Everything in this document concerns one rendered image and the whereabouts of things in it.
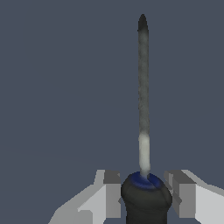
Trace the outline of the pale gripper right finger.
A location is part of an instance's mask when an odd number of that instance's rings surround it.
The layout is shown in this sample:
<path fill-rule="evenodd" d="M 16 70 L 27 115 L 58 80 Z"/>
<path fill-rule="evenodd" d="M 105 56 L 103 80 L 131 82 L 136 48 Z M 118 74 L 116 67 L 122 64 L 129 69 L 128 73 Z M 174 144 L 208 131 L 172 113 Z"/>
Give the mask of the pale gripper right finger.
<path fill-rule="evenodd" d="M 207 184 L 189 170 L 165 171 L 164 179 L 179 218 L 224 224 L 224 189 Z"/>

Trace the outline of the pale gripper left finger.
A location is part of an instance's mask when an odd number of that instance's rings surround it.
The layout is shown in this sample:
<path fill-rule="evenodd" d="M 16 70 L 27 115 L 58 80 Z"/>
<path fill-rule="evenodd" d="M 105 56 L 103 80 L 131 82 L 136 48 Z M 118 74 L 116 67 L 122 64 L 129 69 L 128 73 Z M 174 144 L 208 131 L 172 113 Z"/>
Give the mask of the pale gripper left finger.
<path fill-rule="evenodd" d="M 59 207 L 48 224 L 104 224 L 120 217 L 120 172 L 97 170 L 94 183 Z"/>

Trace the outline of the black-handled screwdriver with grey shaft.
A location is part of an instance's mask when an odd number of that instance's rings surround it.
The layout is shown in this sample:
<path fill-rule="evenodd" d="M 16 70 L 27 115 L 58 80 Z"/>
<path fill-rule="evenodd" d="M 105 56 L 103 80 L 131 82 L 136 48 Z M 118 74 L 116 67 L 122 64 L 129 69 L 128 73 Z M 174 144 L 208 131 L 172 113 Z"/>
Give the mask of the black-handled screwdriver with grey shaft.
<path fill-rule="evenodd" d="M 139 167 L 122 184 L 126 224 L 167 224 L 172 196 L 164 182 L 151 174 L 149 118 L 149 28 L 146 16 L 138 20 Z"/>

